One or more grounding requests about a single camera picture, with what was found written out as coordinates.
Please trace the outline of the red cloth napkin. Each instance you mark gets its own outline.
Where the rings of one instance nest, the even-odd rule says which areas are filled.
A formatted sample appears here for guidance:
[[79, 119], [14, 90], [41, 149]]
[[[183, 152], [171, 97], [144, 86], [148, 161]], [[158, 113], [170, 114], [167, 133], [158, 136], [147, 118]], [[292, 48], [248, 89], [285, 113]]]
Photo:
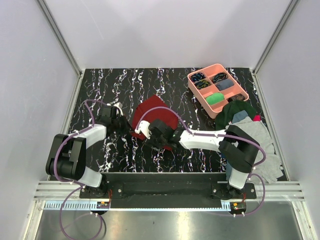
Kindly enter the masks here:
[[[164, 109], [166, 106], [167, 105], [157, 95], [153, 95], [147, 100], [143, 101], [138, 105], [138, 107], [134, 112], [134, 116], [132, 120], [132, 128], [135, 129], [140, 118], [143, 117], [143, 114], [152, 108], [157, 108], [157, 109], [148, 112], [148, 114], [143, 117], [144, 121], [148, 121], [150, 123], [153, 122], [155, 119], [160, 119], [163, 121], [177, 119], [178, 121], [178, 118], [174, 113], [172, 113], [167, 109]], [[142, 135], [139, 135], [134, 131], [131, 133], [131, 135], [142, 141], [144, 140]]]

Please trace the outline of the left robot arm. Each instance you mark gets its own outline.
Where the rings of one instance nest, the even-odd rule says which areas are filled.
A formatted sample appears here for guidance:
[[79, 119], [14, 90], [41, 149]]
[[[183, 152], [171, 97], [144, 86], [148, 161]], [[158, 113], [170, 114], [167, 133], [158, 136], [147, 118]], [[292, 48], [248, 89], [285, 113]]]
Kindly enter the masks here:
[[53, 138], [45, 166], [47, 175], [61, 182], [73, 182], [90, 187], [97, 198], [108, 193], [107, 178], [87, 166], [87, 149], [114, 134], [126, 135], [132, 127], [123, 114], [122, 104], [106, 104], [90, 126], [71, 134]]

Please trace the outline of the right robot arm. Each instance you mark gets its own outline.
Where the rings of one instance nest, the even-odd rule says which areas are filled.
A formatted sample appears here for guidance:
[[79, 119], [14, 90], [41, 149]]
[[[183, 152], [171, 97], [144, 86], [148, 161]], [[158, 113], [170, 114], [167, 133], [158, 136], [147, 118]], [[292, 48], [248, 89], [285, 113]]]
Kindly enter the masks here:
[[134, 131], [144, 135], [146, 143], [155, 150], [170, 147], [222, 153], [231, 166], [227, 192], [235, 199], [244, 194], [245, 183], [260, 150], [260, 144], [235, 125], [218, 131], [184, 127], [173, 129], [162, 120], [156, 119], [152, 123], [140, 121]]

